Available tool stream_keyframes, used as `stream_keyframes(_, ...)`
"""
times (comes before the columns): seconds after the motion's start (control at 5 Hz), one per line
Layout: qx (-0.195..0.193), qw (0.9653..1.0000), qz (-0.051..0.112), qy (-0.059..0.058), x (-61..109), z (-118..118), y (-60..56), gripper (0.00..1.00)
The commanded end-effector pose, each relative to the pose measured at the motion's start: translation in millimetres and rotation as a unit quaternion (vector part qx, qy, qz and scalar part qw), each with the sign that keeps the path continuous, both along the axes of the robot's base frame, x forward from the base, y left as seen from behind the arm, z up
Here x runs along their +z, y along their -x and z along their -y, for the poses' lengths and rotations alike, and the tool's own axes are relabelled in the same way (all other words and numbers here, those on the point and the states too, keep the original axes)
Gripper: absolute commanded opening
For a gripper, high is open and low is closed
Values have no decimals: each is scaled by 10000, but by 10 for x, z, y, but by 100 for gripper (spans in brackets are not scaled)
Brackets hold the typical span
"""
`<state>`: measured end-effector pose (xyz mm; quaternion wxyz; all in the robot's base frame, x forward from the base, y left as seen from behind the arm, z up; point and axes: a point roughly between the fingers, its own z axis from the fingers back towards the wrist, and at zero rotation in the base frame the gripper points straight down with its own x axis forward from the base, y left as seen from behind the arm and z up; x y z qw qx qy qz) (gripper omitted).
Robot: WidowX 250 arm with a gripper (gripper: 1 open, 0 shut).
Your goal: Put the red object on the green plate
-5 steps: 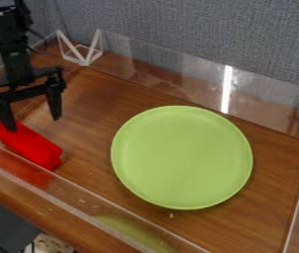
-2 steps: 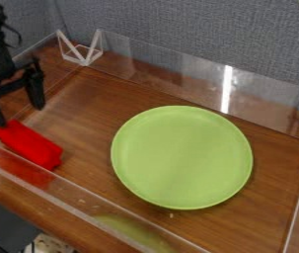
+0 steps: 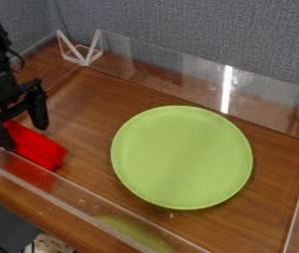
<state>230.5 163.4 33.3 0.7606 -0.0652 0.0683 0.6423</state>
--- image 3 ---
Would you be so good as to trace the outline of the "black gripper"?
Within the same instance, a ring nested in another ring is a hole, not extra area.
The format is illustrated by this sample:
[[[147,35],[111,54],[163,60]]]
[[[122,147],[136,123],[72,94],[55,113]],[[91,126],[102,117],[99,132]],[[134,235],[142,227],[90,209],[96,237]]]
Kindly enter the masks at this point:
[[[45,130],[49,126],[49,114],[43,80],[36,78],[19,84],[9,62],[3,61],[0,62],[0,147],[7,150],[13,150],[15,141],[1,123],[24,111],[29,113],[33,126]]]

